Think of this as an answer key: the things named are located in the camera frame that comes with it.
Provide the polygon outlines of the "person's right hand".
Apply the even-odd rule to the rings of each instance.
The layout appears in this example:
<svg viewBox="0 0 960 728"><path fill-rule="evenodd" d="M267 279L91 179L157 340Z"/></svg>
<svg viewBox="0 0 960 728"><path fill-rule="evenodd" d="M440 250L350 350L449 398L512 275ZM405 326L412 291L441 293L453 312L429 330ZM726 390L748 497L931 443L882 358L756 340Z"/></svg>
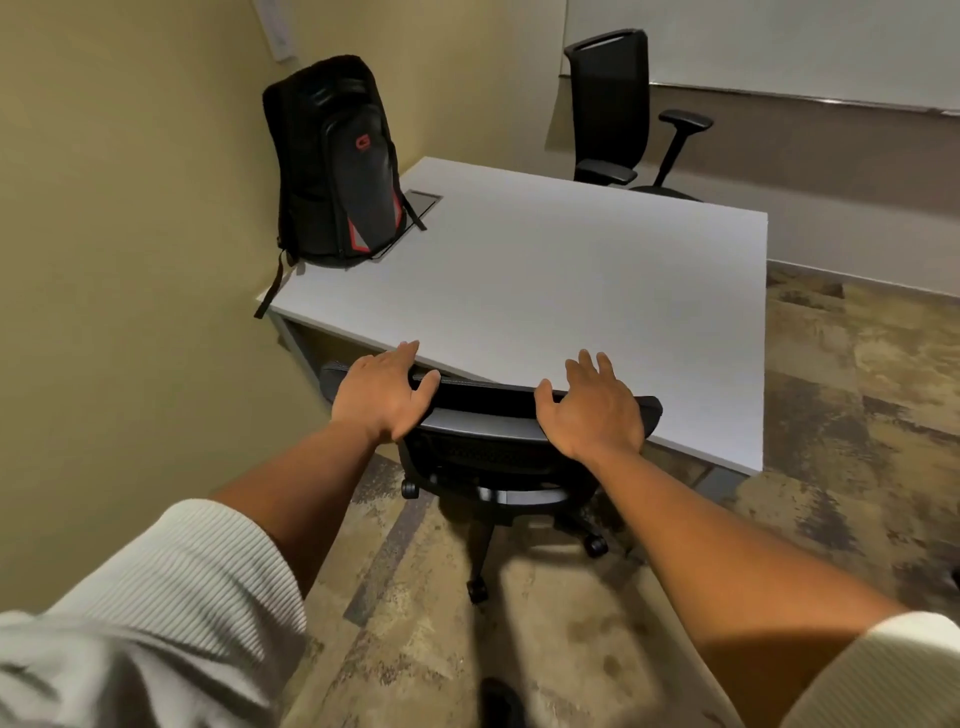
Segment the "person's right hand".
<svg viewBox="0 0 960 728"><path fill-rule="evenodd" d="M552 444L562 455L594 468L614 459L638 459L645 440L641 408L620 381L604 352L591 354L599 384L578 381L578 355L565 361L568 389L554 400L561 411L563 443Z"/></svg>

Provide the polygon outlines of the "person's left hand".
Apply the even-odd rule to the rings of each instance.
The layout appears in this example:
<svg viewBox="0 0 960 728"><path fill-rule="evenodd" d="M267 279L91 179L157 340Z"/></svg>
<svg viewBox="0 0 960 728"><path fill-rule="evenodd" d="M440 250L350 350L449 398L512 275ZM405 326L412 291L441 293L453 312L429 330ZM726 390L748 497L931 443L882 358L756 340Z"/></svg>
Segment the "person's left hand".
<svg viewBox="0 0 960 728"><path fill-rule="evenodd" d="M397 405L402 385L410 383L420 341L356 360L338 389L329 429L338 437L373 448L397 442Z"/></svg>

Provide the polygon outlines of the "black mesh office chair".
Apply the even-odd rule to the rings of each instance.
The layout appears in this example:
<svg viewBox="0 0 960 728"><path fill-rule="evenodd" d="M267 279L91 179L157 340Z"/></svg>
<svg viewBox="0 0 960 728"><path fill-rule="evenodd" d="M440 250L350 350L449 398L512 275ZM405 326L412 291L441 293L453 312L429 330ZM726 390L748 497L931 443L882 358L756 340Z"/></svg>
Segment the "black mesh office chair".
<svg viewBox="0 0 960 728"><path fill-rule="evenodd" d="M547 516L597 559L609 546L583 516L599 489L588 469L549 442L534 389L443 377L426 415L398 442L400 494L423 493L466 507L472 604L489 597L482 572L495 529Z"/></svg>

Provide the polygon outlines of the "person's left forearm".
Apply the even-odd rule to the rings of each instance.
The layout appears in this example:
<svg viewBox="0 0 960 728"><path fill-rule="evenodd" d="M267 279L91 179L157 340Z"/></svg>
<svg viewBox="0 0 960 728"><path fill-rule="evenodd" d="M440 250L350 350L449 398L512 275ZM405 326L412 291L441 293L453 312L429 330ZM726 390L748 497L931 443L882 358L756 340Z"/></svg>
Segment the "person's left forearm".
<svg viewBox="0 0 960 728"><path fill-rule="evenodd" d="M340 531L354 492L389 430L333 420L214 491L210 500L263 530L305 598Z"/></svg>

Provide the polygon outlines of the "person's right forearm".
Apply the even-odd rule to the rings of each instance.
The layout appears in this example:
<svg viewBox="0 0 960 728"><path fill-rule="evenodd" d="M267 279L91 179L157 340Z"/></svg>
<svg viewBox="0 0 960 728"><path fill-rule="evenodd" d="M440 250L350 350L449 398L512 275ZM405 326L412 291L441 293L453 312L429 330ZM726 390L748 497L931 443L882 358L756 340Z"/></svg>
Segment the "person's right forearm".
<svg viewBox="0 0 960 728"><path fill-rule="evenodd" d="M642 544L683 629L747 728L780 728L855 639L907 612L623 443L589 442L574 457Z"/></svg>

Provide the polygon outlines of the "grey table leg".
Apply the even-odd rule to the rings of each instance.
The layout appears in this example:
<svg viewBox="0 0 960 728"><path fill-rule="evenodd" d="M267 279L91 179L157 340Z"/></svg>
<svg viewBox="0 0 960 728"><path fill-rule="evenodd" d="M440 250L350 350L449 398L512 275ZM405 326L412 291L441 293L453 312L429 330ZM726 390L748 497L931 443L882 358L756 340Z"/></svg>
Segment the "grey table leg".
<svg viewBox="0 0 960 728"><path fill-rule="evenodd" d="M308 383L316 390L320 399L325 400L321 370L329 359L324 348L327 343L326 335L306 323L288 318L274 310L269 310L266 318L274 326L280 343L294 358Z"/></svg>
<svg viewBox="0 0 960 728"><path fill-rule="evenodd" d="M739 486L751 477L750 473L710 465L691 487L705 499L715 504L725 504L736 498Z"/></svg>

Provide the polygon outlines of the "black backpack with red trim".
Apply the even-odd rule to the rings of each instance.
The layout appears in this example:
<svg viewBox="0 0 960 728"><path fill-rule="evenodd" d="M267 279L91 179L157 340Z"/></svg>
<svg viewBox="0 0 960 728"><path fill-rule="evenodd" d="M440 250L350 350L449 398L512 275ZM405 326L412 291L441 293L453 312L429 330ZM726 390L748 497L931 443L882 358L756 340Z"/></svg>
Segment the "black backpack with red trim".
<svg viewBox="0 0 960 728"><path fill-rule="evenodd" d="M355 54L317 61L267 86L262 109L279 169L277 269L348 270L382 258L422 215L402 191L399 157L375 75Z"/></svg>

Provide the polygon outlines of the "black shoe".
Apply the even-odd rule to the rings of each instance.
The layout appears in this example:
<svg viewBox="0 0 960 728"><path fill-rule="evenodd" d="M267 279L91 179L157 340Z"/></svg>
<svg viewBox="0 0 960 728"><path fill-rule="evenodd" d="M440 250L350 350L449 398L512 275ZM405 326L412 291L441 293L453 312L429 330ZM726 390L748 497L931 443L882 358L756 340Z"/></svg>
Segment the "black shoe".
<svg viewBox="0 0 960 728"><path fill-rule="evenodd" d="M496 678L482 679L478 688L479 728L529 728L520 695Z"/></svg>

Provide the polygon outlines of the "white ribbed shirt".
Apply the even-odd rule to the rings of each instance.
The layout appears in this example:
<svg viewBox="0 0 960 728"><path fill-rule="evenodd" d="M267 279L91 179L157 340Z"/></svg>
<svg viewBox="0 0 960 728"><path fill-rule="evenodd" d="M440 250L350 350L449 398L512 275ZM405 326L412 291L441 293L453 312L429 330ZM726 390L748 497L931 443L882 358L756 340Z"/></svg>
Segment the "white ribbed shirt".
<svg viewBox="0 0 960 728"><path fill-rule="evenodd" d="M305 645L277 546L233 509L186 500L47 611L0 613L0 728L279 728ZM883 621L779 728L960 728L960 627Z"/></svg>

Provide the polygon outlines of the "white wall whiteboard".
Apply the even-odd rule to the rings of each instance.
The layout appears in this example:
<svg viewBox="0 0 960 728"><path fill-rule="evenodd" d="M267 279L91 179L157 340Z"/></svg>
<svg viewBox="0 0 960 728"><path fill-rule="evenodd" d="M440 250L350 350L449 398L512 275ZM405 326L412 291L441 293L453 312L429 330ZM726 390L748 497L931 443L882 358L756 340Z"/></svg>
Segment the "white wall whiteboard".
<svg viewBox="0 0 960 728"><path fill-rule="evenodd" d="M630 29L656 86L960 117L960 0L566 0L564 45Z"/></svg>

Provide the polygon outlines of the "white wall panel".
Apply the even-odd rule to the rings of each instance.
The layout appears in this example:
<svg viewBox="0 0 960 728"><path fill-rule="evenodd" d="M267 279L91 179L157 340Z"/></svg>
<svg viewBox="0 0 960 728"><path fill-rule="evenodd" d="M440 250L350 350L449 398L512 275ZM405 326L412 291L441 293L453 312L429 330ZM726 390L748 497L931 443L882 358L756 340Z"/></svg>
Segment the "white wall panel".
<svg viewBox="0 0 960 728"><path fill-rule="evenodd" d="M294 33L285 11L285 0L250 0L273 61L283 64L296 57Z"/></svg>

